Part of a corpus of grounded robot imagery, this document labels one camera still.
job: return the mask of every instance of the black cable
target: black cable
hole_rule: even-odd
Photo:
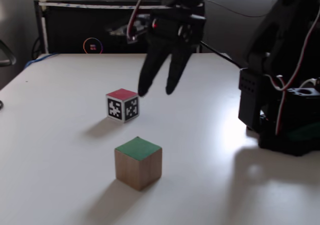
[[[40,49],[38,48],[38,49],[35,51],[38,42],[40,42],[40,37],[38,37],[38,38],[35,40],[35,42],[34,42],[34,44],[33,44],[33,46],[32,46],[32,50],[31,50],[31,58],[32,58],[32,60],[35,60],[35,59],[36,59],[36,58],[34,57],[34,54],[37,53],[37,52],[40,50]]]
[[[240,12],[237,12],[237,11],[234,11],[226,6],[223,6],[221,5],[220,3],[217,3],[216,1],[210,1],[210,0],[204,0],[205,2],[209,2],[209,3],[212,3],[212,4],[215,4],[215,5],[218,5],[226,10],[228,10],[229,12],[232,12],[232,13],[235,13],[235,14],[238,14],[238,15],[241,15],[241,16],[244,16],[244,17],[247,17],[247,18],[262,18],[262,17],[265,17],[267,16],[269,13],[266,13],[264,15],[259,15],[259,16],[251,16],[251,15],[246,15],[246,14],[243,14],[243,13],[240,13]]]
[[[242,68],[238,63],[236,63],[235,61],[233,61],[232,59],[228,58],[225,55],[222,55],[220,52],[218,52],[217,50],[215,50],[213,47],[209,46],[208,44],[206,44],[204,41],[200,42],[202,46],[204,46],[205,48],[209,49],[210,51],[214,52],[215,54],[217,54],[218,56],[220,56],[221,58],[229,61],[230,63],[236,65],[238,68]]]

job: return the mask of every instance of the white table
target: white table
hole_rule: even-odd
[[[58,55],[0,92],[0,225],[318,225],[320,155],[259,149],[238,120],[239,70],[195,54],[171,96],[168,62],[141,115],[106,119],[105,94],[136,90],[144,55]],[[115,180],[114,148],[163,147],[163,175]]]

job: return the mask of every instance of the blue cable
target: blue cable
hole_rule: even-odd
[[[52,54],[49,54],[49,55],[47,55],[47,56],[44,56],[44,57],[42,57],[42,58],[39,58],[39,59],[36,59],[36,60],[32,60],[32,61],[28,61],[27,63],[26,63],[26,65],[24,66],[24,69],[26,69],[27,67],[29,67],[31,64],[33,64],[33,63],[37,63],[37,62],[41,62],[42,60],[45,60],[45,59],[47,59],[47,58],[49,58],[49,57],[51,57],[51,56],[54,56],[54,55],[57,55],[58,53],[52,53]]]

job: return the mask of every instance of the white wire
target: white wire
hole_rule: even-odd
[[[277,78],[282,83],[282,86],[285,86],[285,81],[283,80],[282,76],[277,76]],[[280,106],[279,106],[278,116],[276,118],[276,125],[275,125],[275,135],[276,136],[279,134],[280,124],[281,124],[281,116],[282,116],[282,111],[284,109],[285,100],[286,100],[286,91],[284,90],[282,92],[282,98],[281,98],[281,102],[280,102]]]
[[[302,50],[301,50],[301,54],[300,54],[299,61],[298,61],[298,63],[297,63],[297,66],[296,66],[296,68],[295,68],[295,71],[294,71],[292,77],[289,79],[288,83],[287,83],[286,85],[284,85],[283,87],[279,87],[279,86],[277,86],[277,84],[275,83],[275,81],[273,80],[273,78],[272,78],[270,75],[265,74],[265,76],[267,76],[268,78],[270,78],[270,81],[271,81],[273,87],[274,87],[276,90],[278,90],[278,91],[287,90],[287,89],[291,86],[291,84],[293,83],[294,79],[296,78],[296,76],[297,76],[297,74],[298,74],[298,72],[299,72],[299,70],[300,70],[302,61],[303,61],[303,59],[304,59],[304,54],[305,54],[306,47],[307,47],[307,45],[308,45],[308,41],[309,41],[310,35],[311,35],[312,31],[314,30],[314,28],[315,28],[315,26],[316,26],[319,18],[320,18],[320,6],[319,6],[318,14],[316,15],[316,18],[315,18],[315,20],[314,20],[311,28],[309,29],[308,33],[306,34],[306,37],[305,37],[305,39],[304,39],[304,43],[303,43],[303,46],[302,46]]]
[[[129,23],[128,23],[128,27],[126,29],[126,37],[127,39],[130,41],[132,38],[130,36],[130,31],[131,31],[131,28],[133,27],[133,24],[134,24],[134,21],[137,17],[137,11],[140,7],[140,4],[141,4],[142,0],[138,0],[138,2],[136,3],[136,6],[131,14],[131,17],[130,17],[130,20],[129,20]]]
[[[300,89],[303,88],[308,83],[311,83],[311,84],[313,84],[313,86],[315,86],[316,82],[317,82],[317,79],[314,79],[314,78],[308,79],[308,80],[304,81],[299,88]]]

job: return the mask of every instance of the computer case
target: computer case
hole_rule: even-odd
[[[109,31],[128,23],[138,0],[36,0],[36,19],[43,53],[146,53],[145,37],[127,43]],[[161,9],[161,0],[143,0],[139,14]]]

